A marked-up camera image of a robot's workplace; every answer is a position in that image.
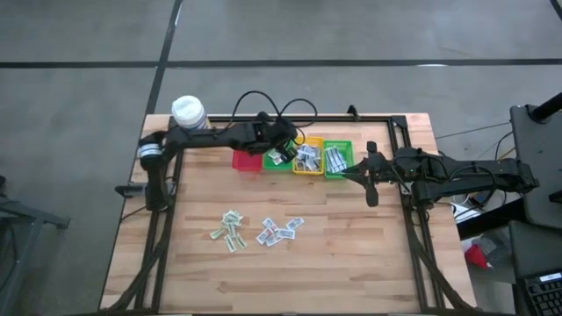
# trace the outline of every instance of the metal bracket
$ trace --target metal bracket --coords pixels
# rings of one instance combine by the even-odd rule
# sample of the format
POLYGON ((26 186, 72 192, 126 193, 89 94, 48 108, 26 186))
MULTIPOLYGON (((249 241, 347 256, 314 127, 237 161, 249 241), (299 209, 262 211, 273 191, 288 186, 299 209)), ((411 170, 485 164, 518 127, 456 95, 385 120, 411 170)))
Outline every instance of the metal bracket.
MULTIPOLYGON (((147 185, 148 183, 130 182, 127 185, 116 186, 115 191, 123 198, 144 197, 147 185)), ((168 192, 174 189, 174 184, 171 181, 166 181, 166 186, 168 187, 168 192)))
POLYGON ((346 111, 346 113, 353 115, 353 120, 356 122, 361 120, 361 117, 359 116, 359 113, 357 113, 357 109, 353 104, 349 106, 348 111, 346 111))

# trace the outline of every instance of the keyboard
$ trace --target keyboard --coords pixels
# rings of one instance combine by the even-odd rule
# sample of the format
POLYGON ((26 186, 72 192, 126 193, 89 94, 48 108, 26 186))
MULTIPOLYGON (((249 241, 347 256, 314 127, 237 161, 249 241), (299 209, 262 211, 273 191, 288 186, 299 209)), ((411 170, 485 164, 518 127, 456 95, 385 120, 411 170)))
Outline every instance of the keyboard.
POLYGON ((523 279, 535 315, 562 315, 562 271, 523 279))

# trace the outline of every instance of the red object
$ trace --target red object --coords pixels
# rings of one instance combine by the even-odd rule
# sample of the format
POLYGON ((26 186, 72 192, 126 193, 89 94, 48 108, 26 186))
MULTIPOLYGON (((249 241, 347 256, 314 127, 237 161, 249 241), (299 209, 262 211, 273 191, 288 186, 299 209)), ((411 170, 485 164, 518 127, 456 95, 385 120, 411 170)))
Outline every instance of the red object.
POLYGON ((260 171, 262 170, 262 155, 254 154, 250 156, 246 152, 234 151, 232 168, 239 171, 260 171))
POLYGON ((478 245, 472 245, 465 251, 466 261, 476 264, 482 269, 488 269, 486 258, 478 245))

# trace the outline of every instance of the small bin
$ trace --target small bin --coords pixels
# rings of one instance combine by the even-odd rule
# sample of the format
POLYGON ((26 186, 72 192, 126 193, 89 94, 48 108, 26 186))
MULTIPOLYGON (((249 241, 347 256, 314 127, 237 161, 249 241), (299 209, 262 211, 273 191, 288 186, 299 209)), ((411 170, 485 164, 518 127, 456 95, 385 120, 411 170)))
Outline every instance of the small bin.
MULTIPOLYGON (((294 142, 289 142, 287 147, 295 146, 294 142)), ((273 162, 273 159, 269 156, 270 152, 263 154, 263 169, 266 171, 291 171, 292 169, 292 162, 281 162, 278 165, 273 162)))
MULTIPOLYGON (((337 147, 337 149, 342 153, 343 159, 347 163, 348 168, 353 166, 353 143, 350 140, 324 140, 324 160, 326 161, 326 148, 337 147)), ((324 168, 324 176, 327 179, 343 179, 342 172, 332 173, 328 171, 328 168, 324 168)))
MULTIPOLYGON (((295 143, 302 144, 303 138, 299 136, 296 138, 295 143)), ((324 139, 322 137, 313 137, 313 136, 306 136, 305 144, 308 146, 314 146, 320 148, 320 170, 319 171, 301 171, 297 170, 297 163, 295 161, 292 162, 292 172, 297 175, 305 175, 305 176, 319 176, 324 173, 324 139)))
POLYGON ((238 171, 259 172, 262 170, 262 155, 249 155, 246 152, 235 150, 232 155, 232 168, 238 171))

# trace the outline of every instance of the black cable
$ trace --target black cable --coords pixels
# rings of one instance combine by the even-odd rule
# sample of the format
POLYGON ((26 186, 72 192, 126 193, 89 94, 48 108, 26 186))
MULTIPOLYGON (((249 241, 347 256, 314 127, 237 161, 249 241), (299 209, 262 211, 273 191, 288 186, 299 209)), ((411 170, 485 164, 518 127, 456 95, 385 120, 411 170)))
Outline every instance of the black cable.
POLYGON ((495 148, 495 160, 498 160, 498 152, 500 151, 500 144, 503 140, 505 140, 509 135, 511 135, 513 133, 513 131, 503 135, 503 137, 500 139, 500 141, 498 141, 498 145, 495 148))
POLYGON ((304 102, 304 103, 310 105, 310 107, 313 108, 314 116, 313 116, 313 119, 311 119, 310 122, 308 122, 308 123, 306 123, 306 124, 304 124, 304 125, 302 125, 302 126, 296 126, 296 125, 295 125, 295 127, 297 127, 297 128, 302 128, 302 127, 311 126, 312 124, 314 124, 314 123, 316 122, 316 119, 318 118, 318 109, 316 109, 316 106, 315 106, 312 102, 310 102, 310 101, 308 101, 308 100, 306 100, 305 98, 302 98, 302 97, 299 97, 299 98, 296 98, 296 99, 293 99, 293 100, 287 102, 287 104, 285 104, 285 106, 283 107, 283 109, 281 109, 281 112, 279 113, 279 116, 282 116, 283 113, 285 113, 285 110, 287 110, 287 108, 289 107, 289 105, 291 105, 291 104, 293 104, 293 103, 295 103, 295 102, 298 102, 298 101, 304 102))
POLYGON ((408 188, 406 186, 406 182, 404 182, 404 179, 402 179, 400 177, 400 175, 398 174, 398 171, 396 171, 396 169, 394 168, 394 166, 391 164, 390 165, 390 169, 393 171, 394 175, 396 176, 396 179, 398 180, 398 182, 400 183, 401 186, 404 187, 404 189, 408 192, 408 193, 412 193, 412 191, 410 190, 410 188, 408 188))
POLYGON ((511 122, 505 122, 505 123, 500 123, 500 124, 494 124, 494 125, 491 125, 491 126, 484 126, 484 127, 474 128, 474 129, 472 129, 472 130, 463 131, 463 132, 460 132, 460 133, 450 133, 450 134, 446 134, 446 135, 443 135, 443 136, 437 136, 437 137, 436 137, 436 140, 439 140, 439 139, 445 138, 445 137, 450 137, 450 136, 457 136, 457 135, 461 135, 461 134, 464 134, 464 133, 477 132, 477 131, 481 131, 481 130, 484 130, 484 129, 487 129, 487 128, 492 128, 492 127, 497 127, 497 126, 504 126, 504 125, 507 125, 507 124, 511 124, 511 122))
MULTIPOLYGON (((456 176, 458 173, 460 173, 461 171, 464 171, 464 170, 468 170, 468 169, 482 169, 482 170, 486 171, 487 174, 490 175, 490 177, 492 177, 492 188, 490 188, 490 193, 488 193, 487 197, 486 197, 486 198, 484 199, 484 201, 482 202, 482 205, 486 205, 486 203, 488 203, 488 201, 490 200, 490 198, 492 198, 492 195, 494 194, 495 189, 496 189, 496 188, 495 188, 495 184, 496 184, 495 175, 494 175, 494 173, 493 173, 492 171, 490 171, 490 169, 488 169, 488 168, 484 168, 484 167, 477 166, 477 165, 472 165, 472 166, 465 166, 465 167, 462 167, 462 168, 459 168, 459 169, 453 171, 453 173, 450 175, 451 181, 454 181, 455 176, 456 176)), ((463 212, 461 212, 461 213, 455 215, 455 219, 458 218, 459 216, 463 215, 463 214, 466 214, 466 213, 470 212, 470 211, 474 211, 474 210, 477 209, 477 208, 479 208, 479 206, 471 207, 470 209, 468 209, 468 210, 466 210, 466 211, 463 211, 463 212)))
POLYGON ((121 218, 121 222, 122 222, 123 220, 125 220, 126 218, 128 218, 129 216, 133 216, 134 214, 136 214, 136 213, 138 213, 138 212, 140 212, 140 211, 142 211, 142 210, 144 210, 144 209, 146 209, 146 208, 147 208, 147 206, 144 205, 144 206, 142 206, 142 207, 140 207, 140 208, 138 208, 138 209, 136 209, 136 210, 134 210, 134 211, 128 213, 127 215, 125 215, 125 216, 123 216, 123 217, 121 218))
MULTIPOLYGON (((173 179, 173 178, 174 178, 173 176, 168 176, 168 177, 166 177, 166 178, 164 179, 164 182, 165 182, 166 180, 173 179)), ((171 187, 171 189, 169 190, 169 194, 172 194, 172 192, 174 192, 174 189, 175 189, 175 188, 176 188, 176 182, 172 182, 172 187, 171 187)), ((147 206, 144 205, 144 206, 142 206, 142 207, 140 207, 140 208, 138 208, 138 209, 136 209, 136 210, 134 210, 134 211, 128 213, 127 215, 123 216, 123 217, 119 220, 119 223, 123 222, 123 220, 125 220, 126 218, 128 218, 128 217, 130 217, 130 216, 133 216, 134 214, 136 214, 136 213, 138 213, 138 212, 140 212, 140 211, 142 211, 142 210, 144 210, 144 209, 146 209, 146 208, 147 208, 147 206)))
POLYGON ((8 230, 10 231, 11 234, 11 247, 12 247, 12 251, 14 254, 13 260, 14 263, 11 265, 10 268, 10 272, 8 273, 8 275, 6 276, 6 278, 2 281, 2 284, 0 285, 0 293, 4 291, 4 287, 6 286, 6 284, 8 283, 8 281, 10 281, 10 277, 14 272, 14 269, 16 268, 16 265, 18 264, 18 245, 16 244, 16 233, 14 232, 14 228, 11 226, 11 224, 8 224, 8 230))
POLYGON ((234 106, 234 110, 232 111, 232 115, 230 116, 230 120, 228 121, 228 124, 219 132, 217 132, 217 135, 220 135, 224 132, 226 132, 228 130, 228 128, 230 128, 230 126, 234 123, 234 117, 236 116, 236 112, 238 111, 238 106, 240 106, 240 102, 247 96, 251 95, 251 94, 259 94, 264 96, 268 101, 270 101, 271 106, 273 106, 273 109, 275 110, 275 113, 278 116, 281 116, 281 113, 279 112, 278 107, 275 105, 275 102, 273 102, 273 100, 271 99, 270 96, 268 96, 265 92, 261 92, 260 90, 251 90, 248 91, 246 93, 244 93, 243 95, 241 95, 238 98, 238 101, 236 101, 236 105, 234 106))

